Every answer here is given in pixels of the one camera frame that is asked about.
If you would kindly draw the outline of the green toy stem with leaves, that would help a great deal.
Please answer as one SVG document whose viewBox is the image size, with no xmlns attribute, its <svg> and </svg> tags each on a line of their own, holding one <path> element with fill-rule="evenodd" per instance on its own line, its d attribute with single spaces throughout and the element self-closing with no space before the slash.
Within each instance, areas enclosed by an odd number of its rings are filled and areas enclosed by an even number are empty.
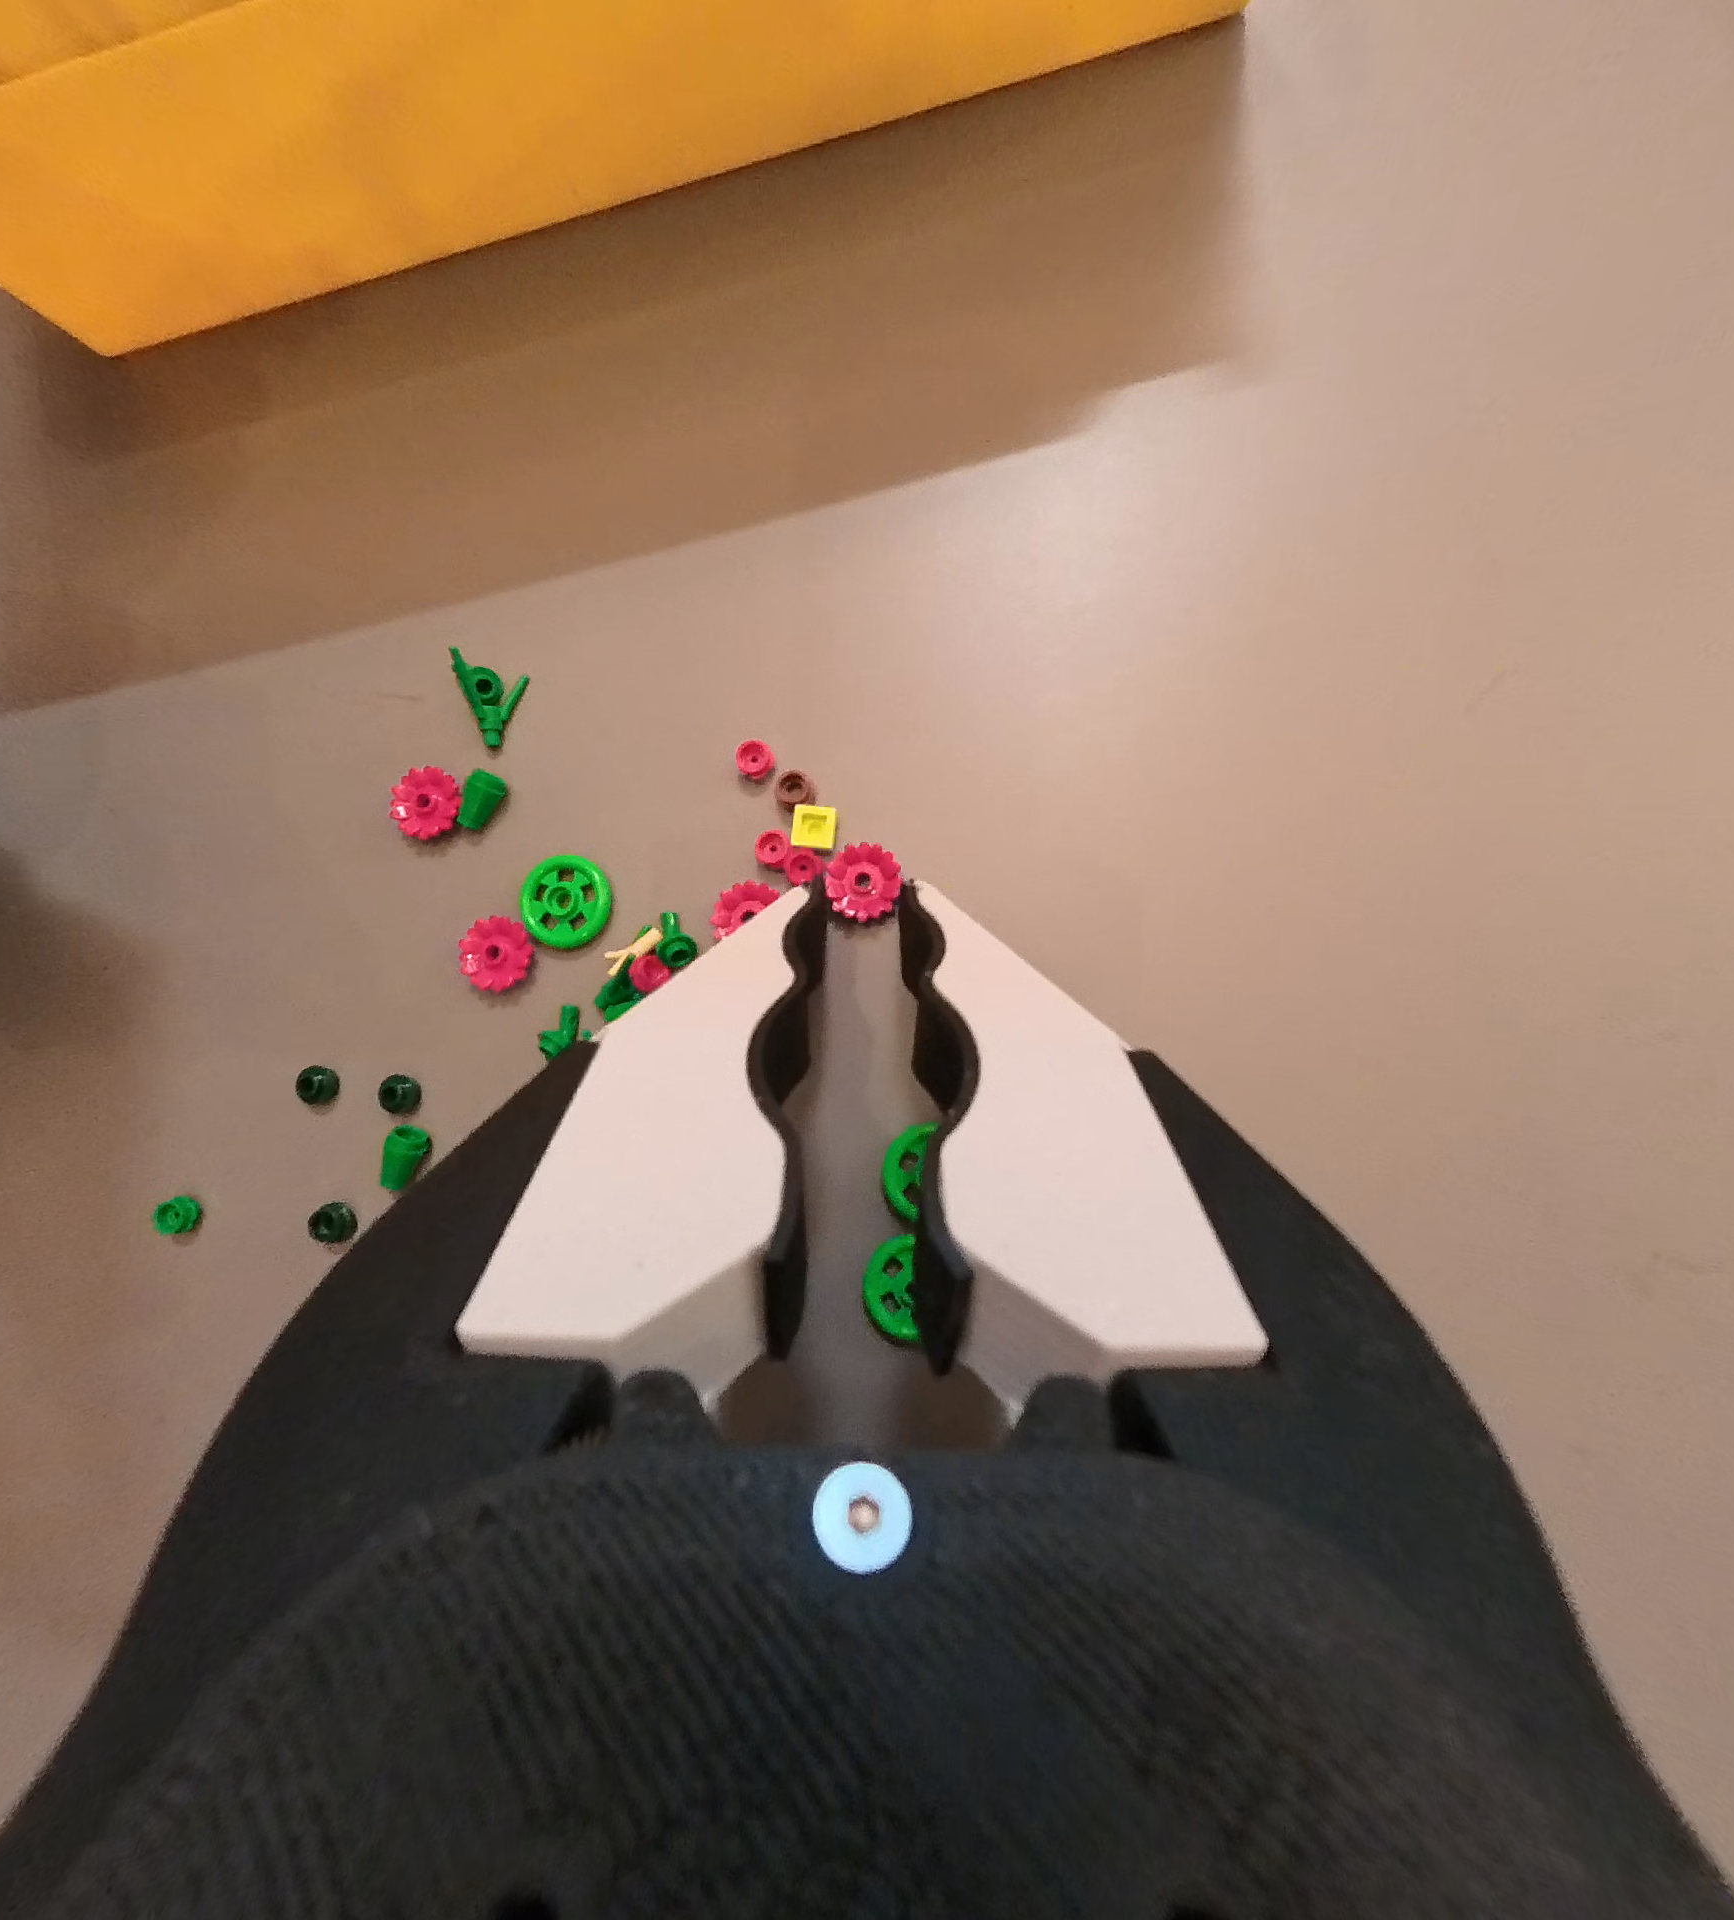
<svg viewBox="0 0 1734 1920">
<path fill-rule="evenodd" d="M 448 648 L 448 661 L 470 709 L 474 732 L 489 754 L 499 754 L 532 677 L 505 681 L 495 669 L 470 662 L 456 645 Z"/>
</svg>

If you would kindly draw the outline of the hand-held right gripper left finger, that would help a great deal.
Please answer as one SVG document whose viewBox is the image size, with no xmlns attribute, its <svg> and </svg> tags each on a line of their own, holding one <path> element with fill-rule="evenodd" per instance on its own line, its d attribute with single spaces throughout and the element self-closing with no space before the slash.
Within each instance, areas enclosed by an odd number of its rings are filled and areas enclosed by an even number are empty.
<svg viewBox="0 0 1734 1920">
<path fill-rule="evenodd" d="M 566 1112 L 454 1335 L 474 1357 L 670 1373 L 712 1410 L 798 1320 L 765 1326 L 765 1255 L 790 1221 L 764 1021 L 806 994 L 825 913 L 804 887 L 695 959 L 562 1066 Z"/>
</svg>

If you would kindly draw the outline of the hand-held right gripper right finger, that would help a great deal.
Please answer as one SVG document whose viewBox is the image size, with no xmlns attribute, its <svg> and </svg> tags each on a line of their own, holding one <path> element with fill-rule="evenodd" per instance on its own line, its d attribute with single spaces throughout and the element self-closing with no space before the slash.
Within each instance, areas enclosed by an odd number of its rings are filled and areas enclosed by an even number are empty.
<svg viewBox="0 0 1734 1920">
<path fill-rule="evenodd" d="M 908 1289 L 929 1371 L 1017 1415 L 1049 1378 L 1258 1367 L 1263 1326 L 1126 1042 L 931 883 L 897 933 L 938 1108 Z"/>
</svg>

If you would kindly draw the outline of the yellow plastic bin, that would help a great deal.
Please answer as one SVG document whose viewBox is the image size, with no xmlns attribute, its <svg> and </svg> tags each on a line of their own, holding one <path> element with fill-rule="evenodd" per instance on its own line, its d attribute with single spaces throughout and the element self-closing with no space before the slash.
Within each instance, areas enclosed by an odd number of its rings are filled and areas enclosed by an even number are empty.
<svg viewBox="0 0 1734 1920">
<path fill-rule="evenodd" d="M 0 4 L 0 290 L 120 357 L 1240 10 Z"/>
</svg>

